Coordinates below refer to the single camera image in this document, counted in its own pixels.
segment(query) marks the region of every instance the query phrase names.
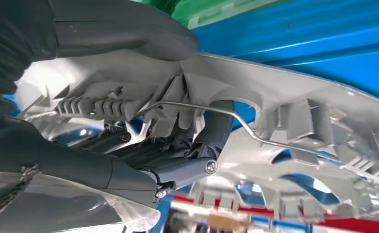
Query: bolt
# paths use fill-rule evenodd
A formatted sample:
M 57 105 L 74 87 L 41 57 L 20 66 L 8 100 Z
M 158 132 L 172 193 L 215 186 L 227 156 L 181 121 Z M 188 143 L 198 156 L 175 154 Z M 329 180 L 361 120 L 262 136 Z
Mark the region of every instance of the bolt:
M 157 198 L 163 198 L 165 196 L 166 196 L 166 191 L 165 190 L 156 193 L 156 197 Z
M 121 141 L 123 142 L 129 142 L 129 140 L 131 139 L 131 135 L 130 134 L 124 134 L 121 136 Z
M 218 164 L 216 163 L 215 160 L 209 160 L 206 162 L 205 171 L 208 172 L 209 174 L 215 173 L 217 168 L 218 168 Z

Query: metal wire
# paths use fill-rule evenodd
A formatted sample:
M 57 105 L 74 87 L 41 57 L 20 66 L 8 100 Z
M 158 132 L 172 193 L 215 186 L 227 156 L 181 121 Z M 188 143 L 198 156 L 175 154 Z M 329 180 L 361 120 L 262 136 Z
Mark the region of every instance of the metal wire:
M 255 140 L 257 140 L 263 144 L 287 148 L 287 149 L 300 150 L 303 152 L 316 154 L 317 156 L 319 156 L 321 158 L 326 158 L 326 159 L 334 160 L 334 161 L 338 162 L 338 160 L 332 155 L 323 154 L 323 153 L 317 152 L 315 150 L 308 149 L 306 147 L 302 147 L 302 146 L 299 146 L 296 144 L 286 144 L 286 143 L 275 142 L 275 141 L 263 139 L 263 138 L 259 137 L 253 129 L 251 129 L 251 127 L 248 125 L 248 123 L 238 113 L 236 113 L 234 111 L 230 111 L 230 110 L 225 110 L 225 109 L 220 109 L 220 108 L 215 108 L 215 107 L 209 107 L 209 106 L 204 106 L 204 105 L 198 105 L 198 104 L 191 104 L 191 103 L 181 103 L 181 102 L 174 102 L 174 101 L 159 101 L 159 102 L 153 103 L 153 104 L 149 105 L 147 108 L 139 111 L 136 114 L 136 116 L 141 117 L 145 113 L 147 113 L 150 110 L 152 110 L 158 106 L 161 106 L 161 105 L 175 105 L 175 106 L 186 107 L 186 108 L 197 108 L 197 109 L 203 109 L 203 110 L 208 110 L 208 111 L 213 111 L 213 112 L 217 112 L 217 113 L 223 113 L 223 114 L 231 115 L 241 123 L 241 125 L 245 128 L 247 133 L 253 139 L 255 139 Z

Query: blue panel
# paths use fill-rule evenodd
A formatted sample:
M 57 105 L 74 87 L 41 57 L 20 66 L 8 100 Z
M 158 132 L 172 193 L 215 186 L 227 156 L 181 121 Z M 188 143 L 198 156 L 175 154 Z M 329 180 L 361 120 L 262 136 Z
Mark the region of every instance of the blue panel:
M 317 75 L 379 97 L 379 0 L 278 1 L 194 31 L 201 51 Z M 244 105 L 235 109 L 253 118 Z

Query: black plastic part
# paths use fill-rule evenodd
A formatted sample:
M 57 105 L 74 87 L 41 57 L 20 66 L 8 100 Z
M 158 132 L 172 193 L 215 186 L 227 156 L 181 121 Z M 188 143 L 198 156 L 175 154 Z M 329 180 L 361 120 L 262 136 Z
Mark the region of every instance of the black plastic part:
M 213 102 L 210 106 L 233 110 L 233 101 L 221 100 Z M 233 117 L 223 113 L 207 111 L 205 118 L 205 128 L 195 140 L 196 144 L 201 144 L 198 158 L 212 157 L 217 160 L 232 131 Z
M 96 135 L 71 146 L 72 148 L 89 150 L 93 152 L 106 153 L 107 151 L 118 148 L 131 140 L 131 134 L 126 130 L 120 130 L 105 135 Z

